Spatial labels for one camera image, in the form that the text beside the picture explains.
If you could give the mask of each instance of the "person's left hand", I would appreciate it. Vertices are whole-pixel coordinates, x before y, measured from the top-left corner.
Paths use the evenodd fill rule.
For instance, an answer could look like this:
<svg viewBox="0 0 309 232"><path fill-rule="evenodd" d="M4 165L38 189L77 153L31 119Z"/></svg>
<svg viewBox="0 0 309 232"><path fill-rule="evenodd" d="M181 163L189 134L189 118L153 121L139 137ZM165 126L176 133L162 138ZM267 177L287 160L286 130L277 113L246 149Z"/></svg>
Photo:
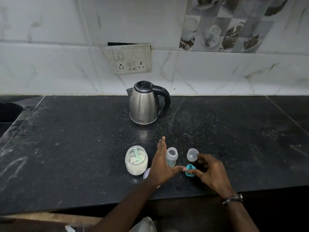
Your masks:
<svg viewBox="0 0 309 232"><path fill-rule="evenodd" d="M146 179L151 180L157 187L165 183L175 174L182 172L183 169L186 169L184 166L175 166L171 168L168 166L165 160L166 154L166 143L165 137L163 136L158 142L157 152L154 155L152 160L151 168L149 175Z"/></svg>

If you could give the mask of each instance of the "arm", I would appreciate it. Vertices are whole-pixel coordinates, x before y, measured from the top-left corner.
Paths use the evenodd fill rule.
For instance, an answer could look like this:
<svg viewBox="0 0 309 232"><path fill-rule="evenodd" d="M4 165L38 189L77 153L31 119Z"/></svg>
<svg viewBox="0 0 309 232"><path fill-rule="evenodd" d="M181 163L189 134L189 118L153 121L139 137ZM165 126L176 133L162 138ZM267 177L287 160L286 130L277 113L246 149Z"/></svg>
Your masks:
<svg viewBox="0 0 309 232"><path fill-rule="evenodd" d="M223 199L232 197L235 191L230 185L225 168L221 161L211 155L198 154L198 162L208 168L203 173L197 169L185 170L188 173L198 176L201 181L214 189ZM227 206L233 229L236 232L259 232L245 207L241 202L231 202Z"/></svg>
<svg viewBox="0 0 309 232"><path fill-rule="evenodd" d="M181 172L185 167L170 168L165 160L165 137L158 143L148 177L128 196L126 196L105 218L91 228L91 232L127 232L134 220L158 186Z"/></svg>

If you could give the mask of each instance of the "hand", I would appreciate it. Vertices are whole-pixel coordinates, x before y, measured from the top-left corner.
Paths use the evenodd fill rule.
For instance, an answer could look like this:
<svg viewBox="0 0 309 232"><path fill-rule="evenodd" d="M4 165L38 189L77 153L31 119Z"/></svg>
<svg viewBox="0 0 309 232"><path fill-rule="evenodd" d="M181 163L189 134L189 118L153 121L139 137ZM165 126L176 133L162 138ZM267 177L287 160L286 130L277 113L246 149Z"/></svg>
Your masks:
<svg viewBox="0 0 309 232"><path fill-rule="evenodd" d="M147 177L147 179L152 181L157 187L165 183L175 174L182 172L183 169L186 169L184 166L175 166L171 168L166 163L165 155L166 155L166 144L165 144L165 137L163 136L158 142L157 152L154 155L149 175Z"/></svg>
<svg viewBox="0 0 309 232"><path fill-rule="evenodd" d="M231 187L222 162L209 154L198 154L197 158L200 164L204 164L208 168L207 172L203 173L197 169L185 170L185 172L199 177L203 183L215 190L222 198L232 197L235 191Z"/></svg>

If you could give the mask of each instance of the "kettle lid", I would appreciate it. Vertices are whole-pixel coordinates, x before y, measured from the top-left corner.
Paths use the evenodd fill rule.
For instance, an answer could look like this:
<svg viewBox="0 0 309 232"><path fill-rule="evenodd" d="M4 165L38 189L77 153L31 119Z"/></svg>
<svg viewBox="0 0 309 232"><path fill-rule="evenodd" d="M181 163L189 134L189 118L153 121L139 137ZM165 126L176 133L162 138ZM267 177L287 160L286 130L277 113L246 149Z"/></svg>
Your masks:
<svg viewBox="0 0 309 232"><path fill-rule="evenodd" d="M139 93L147 94L152 92L152 85L151 82L142 80L134 85L134 89Z"/></svg>

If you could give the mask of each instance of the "stainless steel kettle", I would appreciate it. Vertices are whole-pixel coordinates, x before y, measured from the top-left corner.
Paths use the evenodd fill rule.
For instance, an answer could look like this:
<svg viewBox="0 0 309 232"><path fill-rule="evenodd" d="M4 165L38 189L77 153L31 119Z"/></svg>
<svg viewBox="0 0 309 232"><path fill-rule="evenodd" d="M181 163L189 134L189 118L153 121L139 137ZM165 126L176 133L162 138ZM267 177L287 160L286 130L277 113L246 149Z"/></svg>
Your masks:
<svg viewBox="0 0 309 232"><path fill-rule="evenodd" d="M130 118L137 124L151 124L164 115L171 104L171 97L165 88L149 81L139 81L127 89L130 96ZM159 95L164 97L165 106L159 111Z"/></svg>

